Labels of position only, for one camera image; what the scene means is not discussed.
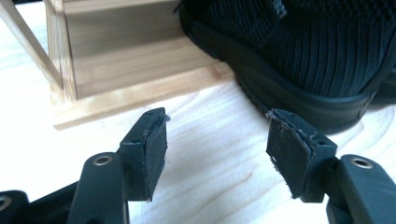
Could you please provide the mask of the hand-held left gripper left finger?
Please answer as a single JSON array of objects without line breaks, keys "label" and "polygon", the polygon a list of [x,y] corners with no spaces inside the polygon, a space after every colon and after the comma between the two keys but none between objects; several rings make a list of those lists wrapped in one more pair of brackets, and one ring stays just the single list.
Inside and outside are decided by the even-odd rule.
[{"label": "hand-held left gripper left finger", "polygon": [[167,150],[163,107],[145,112],[120,142],[119,154],[128,201],[151,201],[165,164]]}]

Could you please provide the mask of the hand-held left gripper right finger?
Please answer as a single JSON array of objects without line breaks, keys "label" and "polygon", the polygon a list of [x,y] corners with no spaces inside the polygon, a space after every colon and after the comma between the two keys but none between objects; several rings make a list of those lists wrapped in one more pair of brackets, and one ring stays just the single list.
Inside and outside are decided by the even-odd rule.
[{"label": "hand-held left gripper right finger", "polygon": [[335,157],[337,145],[298,115],[282,109],[267,113],[270,119],[266,152],[285,179],[293,199],[321,203],[321,179]]}]

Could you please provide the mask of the three-tier wooden shoe rack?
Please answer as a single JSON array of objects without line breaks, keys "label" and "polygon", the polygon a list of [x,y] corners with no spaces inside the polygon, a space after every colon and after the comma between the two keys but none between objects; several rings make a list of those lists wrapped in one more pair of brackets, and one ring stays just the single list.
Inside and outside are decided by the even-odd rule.
[{"label": "three-tier wooden shoe rack", "polygon": [[12,0],[0,19],[49,83],[58,129],[233,79],[181,29],[179,0],[42,0],[42,46]]}]

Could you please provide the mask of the black knit sneaker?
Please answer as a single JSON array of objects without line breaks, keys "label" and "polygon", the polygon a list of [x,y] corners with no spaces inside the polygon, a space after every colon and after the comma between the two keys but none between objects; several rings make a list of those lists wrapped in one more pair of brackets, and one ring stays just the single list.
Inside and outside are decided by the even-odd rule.
[{"label": "black knit sneaker", "polygon": [[396,0],[180,0],[179,17],[263,112],[337,133],[396,104]]}]

